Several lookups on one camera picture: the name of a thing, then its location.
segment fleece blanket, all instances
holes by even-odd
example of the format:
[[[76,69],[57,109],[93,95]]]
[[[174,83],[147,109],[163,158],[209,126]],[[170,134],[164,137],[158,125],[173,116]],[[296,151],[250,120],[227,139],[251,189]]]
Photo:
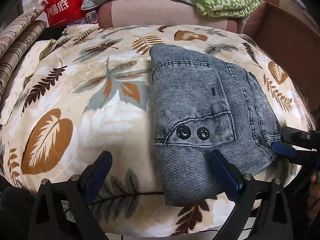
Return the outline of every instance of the fleece blanket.
[[[153,146],[149,50],[155,44],[178,45],[245,68],[281,127],[314,129],[287,73],[245,35],[197,25],[78,25],[66,29],[55,50],[37,64],[0,129],[5,178],[35,194],[43,178],[68,180],[108,150],[113,166],[89,204],[106,232],[162,237],[223,224],[234,206],[224,193],[185,207],[165,205]],[[287,185],[299,170],[277,160],[255,178],[278,177]],[[65,212],[71,216],[67,203]]]

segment black snap button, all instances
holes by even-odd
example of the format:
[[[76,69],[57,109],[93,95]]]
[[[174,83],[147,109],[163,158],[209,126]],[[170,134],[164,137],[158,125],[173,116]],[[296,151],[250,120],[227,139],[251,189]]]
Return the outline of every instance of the black snap button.
[[[177,128],[177,136],[182,139],[186,140],[191,136],[191,130],[188,126],[186,125],[180,125]]]
[[[210,137],[210,132],[207,128],[205,127],[200,127],[197,131],[197,135],[199,137],[200,140],[207,140]]]

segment blue gripper pad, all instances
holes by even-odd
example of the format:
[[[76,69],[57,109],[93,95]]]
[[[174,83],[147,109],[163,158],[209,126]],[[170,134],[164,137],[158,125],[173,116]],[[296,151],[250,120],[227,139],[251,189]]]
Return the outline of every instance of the blue gripper pad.
[[[281,143],[273,143],[271,146],[277,155],[287,158],[294,158],[298,155],[297,150],[293,147],[286,146]]]
[[[90,203],[97,197],[112,166],[112,155],[103,151],[93,165],[93,171],[83,184],[85,203]]]
[[[243,187],[241,172],[235,165],[229,163],[219,150],[213,150],[209,160],[212,171],[228,199],[237,203],[239,192]]]

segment green patterned cloth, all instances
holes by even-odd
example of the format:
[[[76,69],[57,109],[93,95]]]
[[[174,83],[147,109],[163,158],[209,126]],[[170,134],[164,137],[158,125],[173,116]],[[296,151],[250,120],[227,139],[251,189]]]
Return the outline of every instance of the green patterned cloth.
[[[263,0],[196,0],[198,11],[208,17],[244,18],[250,15]]]

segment corduroy denim fabric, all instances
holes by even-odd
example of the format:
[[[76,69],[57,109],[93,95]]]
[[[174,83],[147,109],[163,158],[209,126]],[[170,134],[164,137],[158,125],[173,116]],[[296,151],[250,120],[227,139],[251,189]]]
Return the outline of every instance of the corduroy denim fabric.
[[[155,95],[154,146],[167,205],[222,193],[209,166],[218,149],[241,173],[256,175],[275,159],[276,116],[256,78],[238,65],[174,45],[150,49]],[[191,130],[178,137],[180,125]],[[200,140],[197,130],[210,136]]]

